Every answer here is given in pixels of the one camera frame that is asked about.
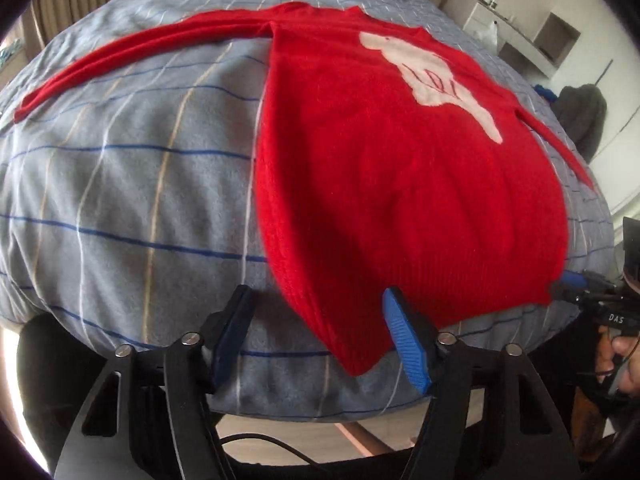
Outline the white desk unit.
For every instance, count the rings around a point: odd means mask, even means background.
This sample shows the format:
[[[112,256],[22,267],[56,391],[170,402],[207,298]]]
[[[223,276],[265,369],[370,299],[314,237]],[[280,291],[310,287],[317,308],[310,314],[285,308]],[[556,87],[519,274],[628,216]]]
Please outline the white desk unit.
[[[516,27],[513,20],[480,0],[442,0],[439,9],[476,40],[477,29],[497,21],[498,57],[529,79],[541,76],[550,80],[580,37],[579,30],[554,13],[549,13],[538,32],[529,37]]]

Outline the dark green jacket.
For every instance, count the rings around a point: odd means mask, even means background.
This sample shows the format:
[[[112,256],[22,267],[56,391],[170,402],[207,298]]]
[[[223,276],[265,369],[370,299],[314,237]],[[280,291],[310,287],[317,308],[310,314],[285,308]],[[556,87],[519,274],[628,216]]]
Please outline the dark green jacket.
[[[580,156],[589,164],[600,145],[608,112],[601,90],[595,84],[566,86],[551,109]]]

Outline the blue cloth on chair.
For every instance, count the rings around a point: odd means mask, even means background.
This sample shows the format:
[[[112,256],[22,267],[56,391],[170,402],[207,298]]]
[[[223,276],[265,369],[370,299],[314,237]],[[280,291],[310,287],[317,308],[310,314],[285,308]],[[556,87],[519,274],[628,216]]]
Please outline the blue cloth on chair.
[[[552,90],[542,86],[541,84],[535,84],[534,90],[550,104],[554,103],[558,99],[558,96]]]

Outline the blue plaid duvet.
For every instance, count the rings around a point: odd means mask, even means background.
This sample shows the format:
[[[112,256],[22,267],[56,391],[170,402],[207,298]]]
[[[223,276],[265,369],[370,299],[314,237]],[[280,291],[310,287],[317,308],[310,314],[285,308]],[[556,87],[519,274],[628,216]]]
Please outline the blue plaid duvet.
[[[121,344],[167,346],[220,311],[236,286],[257,311],[231,376],[209,400],[221,413],[337,422],[422,400],[392,346],[352,376],[288,305],[267,262],[254,190],[258,122],[271,42],[227,39],[119,67],[42,103],[24,97],[80,58],[142,30],[215,10],[302,2],[358,8],[422,28],[469,55],[579,158],[561,157],[568,245],[562,271],[605,273],[611,216],[596,180],[549,105],[430,0],[111,0],[61,32],[1,93],[1,319],[43,313],[109,356]],[[534,350],[577,318],[569,304],[523,304],[442,327],[471,346]]]

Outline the white plastic bag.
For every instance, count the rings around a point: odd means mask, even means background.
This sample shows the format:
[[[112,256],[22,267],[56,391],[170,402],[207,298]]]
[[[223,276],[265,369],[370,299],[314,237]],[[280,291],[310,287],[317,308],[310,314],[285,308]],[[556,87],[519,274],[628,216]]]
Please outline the white plastic bag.
[[[499,52],[499,27],[497,21],[491,21],[487,26],[480,27],[475,32],[477,40],[493,55]]]

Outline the red knit sweater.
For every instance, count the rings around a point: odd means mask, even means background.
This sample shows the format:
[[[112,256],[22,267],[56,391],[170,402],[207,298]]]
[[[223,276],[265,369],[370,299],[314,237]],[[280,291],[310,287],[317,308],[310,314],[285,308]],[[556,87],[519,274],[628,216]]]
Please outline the red knit sweater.
[[[302,2],[203,12],[80,58],[14,117],[119,67],[241,38],[271,42],[254,173],[267,262],[348,374],[392,346],[390,286],[440,328],[548,304],[568,245],[549,153],[592,179],[513,93],[422,28]]]

